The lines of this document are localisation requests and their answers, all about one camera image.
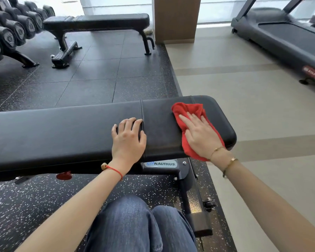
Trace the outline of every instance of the red cloth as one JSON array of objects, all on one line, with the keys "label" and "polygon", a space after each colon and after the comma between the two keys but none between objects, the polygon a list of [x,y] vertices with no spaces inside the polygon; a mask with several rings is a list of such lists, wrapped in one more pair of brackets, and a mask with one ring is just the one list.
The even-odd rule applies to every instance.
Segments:
[{"label": "red cloth", "polygon": [[200,103],[186,104],[183,102],[177,102],[172,106],[172,111],[176,118],[177,124],[182,130],[182,147],[187,156],[190,156],[194,159],[201,160],[201,161],[208,161],[206,158],[199,156],[195,151],[193,151],[193,149],[189,146],[187,138],[185,137],[185,131],[188,128],[185,125],[185,123],[179,118],[179,114],[182,114],[183,116],[188,118],[187,112],[189,112],[190,114],[195,114],[199,119],[201,119],[201,116],[203,116],[206,119],[206,121],[210,124],[212,129],[217,133],[220,141],[222,142],[222,145],[225,147],[224,141],[222,140],[222,137],[220,136],[219,132],[208,120],[208,117],[205,114],[205,110],[203,109],[203,104],[200,104]]}]

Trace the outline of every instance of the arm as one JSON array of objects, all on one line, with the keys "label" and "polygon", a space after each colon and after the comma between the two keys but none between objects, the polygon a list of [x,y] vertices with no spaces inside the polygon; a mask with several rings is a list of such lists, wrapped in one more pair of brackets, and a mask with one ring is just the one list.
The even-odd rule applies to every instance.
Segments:
[{"label": "arm", "polygon": [[[142,119],[134,121],[135,118],[123,120],[119,124],[118,134],[117,126],[112,127],[113,160],[108,165],[122,175],[141,158],[146,147],[143,131],[140,142],[138,140]],[[120,179],[116,171],[104,170],[44,221],[16,251],[74,251]]]},{"label": "arm", "polygon": [[[180,118],[188,126],[185,135],[191,148],[198,155],[210,158],[223,172],[233,155],[226,149],[213,152],[222,147],[218,135],[203,117],[200,120],[188,114],[188,118]],[[229,166],[226,176],[279,251],[315,251],[315,227],[280,195],[239,161]]]}]

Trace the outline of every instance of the treadmill belt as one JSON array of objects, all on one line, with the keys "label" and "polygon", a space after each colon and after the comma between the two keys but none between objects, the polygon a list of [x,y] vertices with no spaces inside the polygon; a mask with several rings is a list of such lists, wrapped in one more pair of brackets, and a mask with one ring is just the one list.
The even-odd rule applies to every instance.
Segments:
[{"label": "treadmill belt", "polygon": [[259,24],[259,28],[315,55],[315,33],[289,23]]}]

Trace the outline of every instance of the red knob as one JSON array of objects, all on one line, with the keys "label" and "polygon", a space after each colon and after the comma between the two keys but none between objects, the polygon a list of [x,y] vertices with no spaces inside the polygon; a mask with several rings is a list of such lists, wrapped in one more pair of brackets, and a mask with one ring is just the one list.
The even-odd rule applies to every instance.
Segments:
[{"label": "red knob", "polygon": [[69,180],[72,178],[71,171],[62,172],[56,175],[56,178],[60,180]]}]

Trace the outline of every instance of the treadmill foot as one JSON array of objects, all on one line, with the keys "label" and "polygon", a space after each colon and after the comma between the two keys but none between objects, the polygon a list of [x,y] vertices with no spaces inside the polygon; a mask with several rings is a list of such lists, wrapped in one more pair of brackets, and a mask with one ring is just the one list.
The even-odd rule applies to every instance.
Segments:
[{"label": "treadmill foot", "polygon": [[299,80],[299,82],[303,85],[308,85],[309,82],[307,80]]}]

